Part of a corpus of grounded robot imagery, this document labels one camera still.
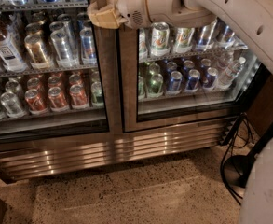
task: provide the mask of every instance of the beverage cooler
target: beverage cooler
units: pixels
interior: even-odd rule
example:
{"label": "beverage cooler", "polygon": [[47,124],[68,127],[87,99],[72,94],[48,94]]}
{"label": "beverage cooler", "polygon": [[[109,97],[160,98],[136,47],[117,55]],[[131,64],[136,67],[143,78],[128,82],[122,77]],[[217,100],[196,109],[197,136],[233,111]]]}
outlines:
{"label": "beverage cooler", "polygon": [[269,75],[219,19],[105,30],[89,1],[0,0],[7,183],[222,145]]}

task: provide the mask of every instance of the robotic arm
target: robotic arm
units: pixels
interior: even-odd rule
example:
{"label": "robotic arm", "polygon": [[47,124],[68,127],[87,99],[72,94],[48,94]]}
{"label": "robotic arm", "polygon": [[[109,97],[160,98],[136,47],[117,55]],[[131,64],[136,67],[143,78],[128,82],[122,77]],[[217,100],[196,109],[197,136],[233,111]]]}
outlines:
{"label": "robotic arm", "polygon": [[[199,27],[218,16],[249,46],[273,74],[273,0],[116,0],[118,28],[149,27],[164,21],[175,27]],[[89,17],[95,25],[111,28],[108,20],[96,20],[95,5]]]}

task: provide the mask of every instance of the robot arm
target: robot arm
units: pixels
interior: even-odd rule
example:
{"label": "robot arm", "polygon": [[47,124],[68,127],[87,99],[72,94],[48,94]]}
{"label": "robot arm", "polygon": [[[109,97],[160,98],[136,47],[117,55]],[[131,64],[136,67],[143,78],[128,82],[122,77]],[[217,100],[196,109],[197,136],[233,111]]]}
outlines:
{"label": "robot arm", "polygon": [[159,21],[199,27],[218,16],[273,74],[273,0],[116,0],[115,9],[124,18],[120,17],[118,25],[125,22],[134,29]]}

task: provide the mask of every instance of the brown floor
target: brown floor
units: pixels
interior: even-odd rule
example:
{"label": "brown floor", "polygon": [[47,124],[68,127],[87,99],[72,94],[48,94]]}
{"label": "brown floor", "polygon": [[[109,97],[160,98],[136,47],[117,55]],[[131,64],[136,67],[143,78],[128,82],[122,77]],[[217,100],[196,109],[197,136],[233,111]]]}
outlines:
{"label": "brown floor", "polygon": [[239,205],[219,173],[224,152],[211,147],[12,185],[0,180],[3,223],[237,223]]}

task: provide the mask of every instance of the floor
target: floor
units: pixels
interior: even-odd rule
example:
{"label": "floor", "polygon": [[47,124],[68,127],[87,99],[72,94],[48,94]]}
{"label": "floor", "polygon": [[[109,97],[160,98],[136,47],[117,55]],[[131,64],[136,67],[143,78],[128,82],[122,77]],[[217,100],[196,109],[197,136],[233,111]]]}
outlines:
{"label": "floor", "polygon": [[12,185],[0,180],[3,223],[237,223],[239,205],[219,173],[224,153],[211,147]]}

